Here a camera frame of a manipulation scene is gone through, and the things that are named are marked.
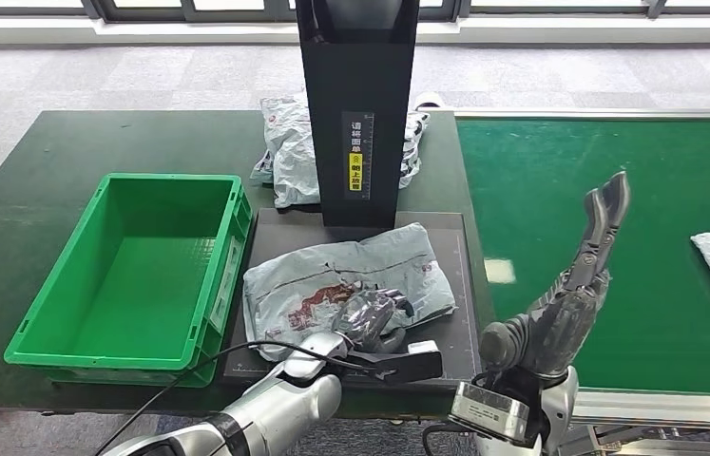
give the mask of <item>green conveyor belt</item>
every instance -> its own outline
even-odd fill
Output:
[[[710,120],[462,120],[458,132],[498,317],[523,311],[573,259],[585,192],[625,169],[632,205],[611,289],[576,367],[583,387],[710,392]]]

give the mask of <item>yellow label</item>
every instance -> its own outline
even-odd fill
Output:
[[[349,154],[349,190],[359,192],[363,185],[363,154]]]

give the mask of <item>white label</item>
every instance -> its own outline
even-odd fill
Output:
[[[215,304],[212,306],[212,312],[209,313],[209,323],[219,332],[223,332],[224,327],[221,324],[221,312],[228,309],[231,300],[229,290],[234,286],[236,275],[234,274],[234,264],[242,253],[242,245],[240,242],[231,237],[229,239],[229,251],[226,255],[226,264],[223,266],[223,277],[221,285],[218,287],[218,296],[215,298]]]

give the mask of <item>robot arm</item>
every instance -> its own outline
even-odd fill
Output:
[[[489,454],[511,454],[510,446],[554,454],[561,443],[578,393],[571,364],[604,305],[606,263],[629,201],[625,172],[589,191],[587,226],[571,266],[525,313],[482,331],[485,381],[460,385],[450,418],[484,437]]]
[[[301,347],[330,358],[355,361],[373,378],[404,383],[442,374],[441,353],[431,341],[410,344],[402,354],[363,353],[398,346],[402,332],[380,337],[395,309],[412,312],[396,290],[355,294],[336,316],[334,332],[307,337]],[[294,351],[240,399],[214,417],[167,434],[138,437],[105,456],[273,456],[282,454],[340,405],[340,377],[326,361]]]

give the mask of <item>grey carpet floor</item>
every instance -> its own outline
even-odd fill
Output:
[[[254,109],[302,86],[297,47],[0,47],[0,164],[42,110]],[[710,108],[710,48],[419,47],[412,97],[428,90],[460,107]],[[0,455],[89,454],[123,419],[0,412]],[[124,437],[191,421],[145,416]],[[333,420],[292,454],[422,454],[425,425]],[[434,446],[473,451],[457,435]]]

